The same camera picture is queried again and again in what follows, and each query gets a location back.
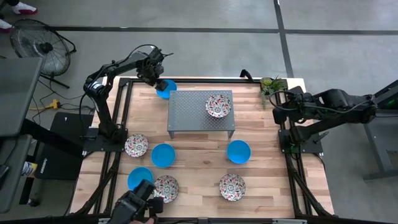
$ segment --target concrete floor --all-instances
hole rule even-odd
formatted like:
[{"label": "concrete floor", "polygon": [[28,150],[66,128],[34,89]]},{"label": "concrete floor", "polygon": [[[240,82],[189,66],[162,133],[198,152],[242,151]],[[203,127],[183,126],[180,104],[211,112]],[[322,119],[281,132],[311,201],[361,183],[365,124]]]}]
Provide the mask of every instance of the concrete floor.
[{"label": "concrete floor", "polygon": [[[286,29],[397,30],[398,2],[393,0],[280,0]],[[29,0],[39,8],[31,18],[59,26],[278,28],[272,0]],[[5,8],[7,21],[18,17]],[[254,77],[286,77],[279,34],[175,32],[61,32],[76,44],[72,64],[53,84],[65,97],[83,93],[90,73],[111,60],[124,58],[137,45],[152,43],[175,55],[164,61],[170,76],[236,77],[248,69]],[[374,93],[398,78],[395,35],[287,35],[294,77],[305,79],[307,91],[341,88],[349,94]],[[0,55],[16,57],[8,36],[0,35]],[[38,85],[35,98],[49,91]],[[78,100],[69,102],[78,104]],[[55,112],[47,111],[49,128]],[[345,218],[398,223],[398,178],[364,182],[377,171],[362,125],[343,125],[322,140],[326,176],[335,213]],[[12,218],[63,215],[73,183],[42,181],[42,206],[15,207],[0,215]]]}]

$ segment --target patterned bowl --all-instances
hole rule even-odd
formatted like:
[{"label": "patterned bowl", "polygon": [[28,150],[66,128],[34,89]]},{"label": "patterned bowl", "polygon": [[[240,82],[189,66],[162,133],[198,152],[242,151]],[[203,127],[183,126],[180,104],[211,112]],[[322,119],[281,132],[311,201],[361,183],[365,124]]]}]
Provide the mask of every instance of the patterned bowl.
[{"label": "patterned bowl", "polygon": [[222,118],[231,111],[231,102],[224,95],[211,95],[206,101],[207,113],[215,118]]},{"label": "patterned bowl", "polygon": [[174,177],[164,175],[155,180],[156,189],[154,190],[155,197],[162,197],[163,203],[174,201],[178,196],[180,187]]},{"label": "patterned bowl", "polygon": [[140,157],[148,150],[148,145],[148,139],[143,134],[133,134],[124,143],[124,150],[131,157]]},{"label": "patterned bowl", "polygon": [[231,202],[241,199],[246,192],[246,184],[241,176],[227,174],[220,180],[221,195]]}]

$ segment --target gray perforated platform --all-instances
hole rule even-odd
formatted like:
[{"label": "gray perforated platform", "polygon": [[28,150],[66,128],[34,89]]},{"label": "gray perforated platform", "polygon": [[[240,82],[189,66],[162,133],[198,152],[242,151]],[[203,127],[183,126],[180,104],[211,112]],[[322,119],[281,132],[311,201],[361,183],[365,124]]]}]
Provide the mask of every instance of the gray perforated platform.
[{"label": "gray perforated platform", "polygon": [[[231,111],[224,118],[214,118],[206,111],[206,100],[211,95],[224,95],[231,101]],[[227,131],[230,138],[235,130],[234,106],[231,90],[171,91],[167,131]]]}]

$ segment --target small plant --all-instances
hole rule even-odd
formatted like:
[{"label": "small plant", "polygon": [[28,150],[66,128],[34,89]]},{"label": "small plant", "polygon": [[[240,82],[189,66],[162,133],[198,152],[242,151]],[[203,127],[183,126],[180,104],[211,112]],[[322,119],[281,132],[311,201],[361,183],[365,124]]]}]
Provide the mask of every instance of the small plant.
[{"label": "small plant", "polygon": [[285,80],[278,77],[262,78],[260,80],[260,84],[261,84],[261,102],[262,102],[262,107],[264,109],[266,108],[269,96],[274,92],[286,87]]}]

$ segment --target wooden tabletop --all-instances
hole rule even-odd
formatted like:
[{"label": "wooden tabletop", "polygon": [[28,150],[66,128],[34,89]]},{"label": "wooden tabletop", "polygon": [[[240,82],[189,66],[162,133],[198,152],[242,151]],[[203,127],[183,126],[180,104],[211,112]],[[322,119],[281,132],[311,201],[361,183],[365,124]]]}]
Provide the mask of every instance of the wooden tabletop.
[{"label": "wooden tabletop", "polygon": [[[118,86],[119,79],[120,77],[115,78],[114,86]],[[305,91],[303,79],[288,78],[287,81],[289,88],[299,85]],[[141,133],[147,136],[149,150],[140,158],[131,158],[122,153],[114,202],[129,190],[127,177],[130,172],[136,167],[146,166],[153,172],[155,179],[171,175],[180,186],[177,199],[165,205],[160,217],[293,217],[286,162],[280,153],[277,137],[279,126],[274,123],[272,105],[268,103],[266,109],[261,105],[259,85],[178,83],[178,89],[232,90],[236,130],[231,140],[242,139],[250,145],[250,161],[237,165],[228,160],[226,148],[229,140],[226,132],[176,133],[175,139],[171,140],[167,132],[169,102],[160,99],[152,87],[135,83],[127,128],[129,135]],[[116,92],[117,88],[114,87],[108,98],[111,113]],[[120,116],[126,91],[123,94]],[[98,123],[96,115],[93,125]],[[153,148],[160,143],[171,144],[176,150],[175,162],[166,169],[156,168],[150,159]],[[83,161],[71,212],[81,208],[97,187],[103,157],[103,152],[95,152]],[[302,157],[309,189],[325,209],[333,213],[322,163],[312,154],[303,154]],[[225,174],[238,174],[244,179],[246,194],[241,200],[229,202],[220,195],[218,184]],[[104,191],[101,211],[107,195],[108,187]],[[298,190],[298,195],[303,205],[301,190]]]}]

